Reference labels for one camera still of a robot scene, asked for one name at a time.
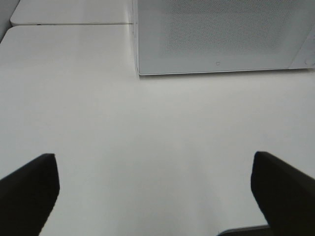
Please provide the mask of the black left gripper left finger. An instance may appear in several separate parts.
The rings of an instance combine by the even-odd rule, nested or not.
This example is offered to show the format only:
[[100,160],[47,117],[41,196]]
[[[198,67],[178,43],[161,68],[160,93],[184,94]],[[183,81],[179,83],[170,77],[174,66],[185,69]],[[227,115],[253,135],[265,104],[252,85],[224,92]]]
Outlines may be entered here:
[[40,235],[60,192],[55,155],[43,154],[0,181],[0,234]]

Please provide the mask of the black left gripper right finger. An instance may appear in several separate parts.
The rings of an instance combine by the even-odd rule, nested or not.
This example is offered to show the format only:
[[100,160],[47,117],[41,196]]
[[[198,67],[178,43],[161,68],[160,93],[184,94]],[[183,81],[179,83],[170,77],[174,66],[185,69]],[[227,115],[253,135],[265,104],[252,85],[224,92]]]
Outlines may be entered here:
[[251,191],[273,234],[315,234],[315,180],[276,156],[254,155]]

